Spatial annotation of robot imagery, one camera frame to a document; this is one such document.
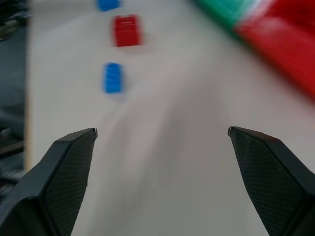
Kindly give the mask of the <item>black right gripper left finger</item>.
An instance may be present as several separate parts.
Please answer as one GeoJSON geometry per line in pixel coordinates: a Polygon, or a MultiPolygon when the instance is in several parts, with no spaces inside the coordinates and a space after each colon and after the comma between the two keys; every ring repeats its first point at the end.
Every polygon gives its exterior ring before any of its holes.
{"type": "Polygon", "coordinates": [[[53,142],[0,204],[0,236],[71,236],[96,139],[88,128],[53,142]]]}

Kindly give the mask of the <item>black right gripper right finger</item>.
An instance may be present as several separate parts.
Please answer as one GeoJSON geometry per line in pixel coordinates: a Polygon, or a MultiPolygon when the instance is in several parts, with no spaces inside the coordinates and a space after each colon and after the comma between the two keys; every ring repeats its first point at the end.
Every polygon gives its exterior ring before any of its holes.
{"type": "Polygon", "coordinates": [[[269,236],[315,236],[315,173],[277,138],[236,126],[228,135],[269,236]]]}

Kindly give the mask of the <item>blue block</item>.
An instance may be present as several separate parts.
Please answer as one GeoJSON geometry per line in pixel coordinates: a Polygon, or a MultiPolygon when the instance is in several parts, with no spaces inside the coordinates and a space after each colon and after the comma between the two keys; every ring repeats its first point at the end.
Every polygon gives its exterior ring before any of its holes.
{"type": "Polygon", "coordinates": [[[102,86],[104,92],[108,94],[124,91],[124,74],[121,64],[110,62],[104,65],[102,86]]]}
{"type": "Polygon", "coordinates": [[[96,0],[100,11],[108,11],[121,6],[121,0],[96,0]]]}

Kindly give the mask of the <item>red plastic bin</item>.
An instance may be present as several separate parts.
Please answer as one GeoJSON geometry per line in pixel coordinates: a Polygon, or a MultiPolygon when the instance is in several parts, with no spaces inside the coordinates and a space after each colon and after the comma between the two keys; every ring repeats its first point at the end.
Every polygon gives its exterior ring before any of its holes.
{"type": "Polygon", "coordinates": [[[315,101],[315,0],[261,0],[234,29],[315,101]]]}

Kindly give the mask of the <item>red block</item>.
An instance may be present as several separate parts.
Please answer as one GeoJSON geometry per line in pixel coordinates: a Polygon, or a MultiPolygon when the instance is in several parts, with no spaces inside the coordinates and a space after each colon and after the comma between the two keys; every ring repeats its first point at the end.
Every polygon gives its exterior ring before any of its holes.
{"type": "Polygon", "coordinates": [[[138,15],[119,15],[112,20],[112,38],[115,47],[143,44],[141,18],[138,15]]]}

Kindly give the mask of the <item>green plastic bin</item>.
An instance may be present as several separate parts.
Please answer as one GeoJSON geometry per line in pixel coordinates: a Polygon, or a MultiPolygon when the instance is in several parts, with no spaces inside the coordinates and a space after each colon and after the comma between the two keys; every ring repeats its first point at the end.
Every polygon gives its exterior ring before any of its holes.
{"type": "Polygon", "coordinates": [[[262,0],[191,0],[233,38],[241,40],[235,27],[247,17],[262,0]]]}

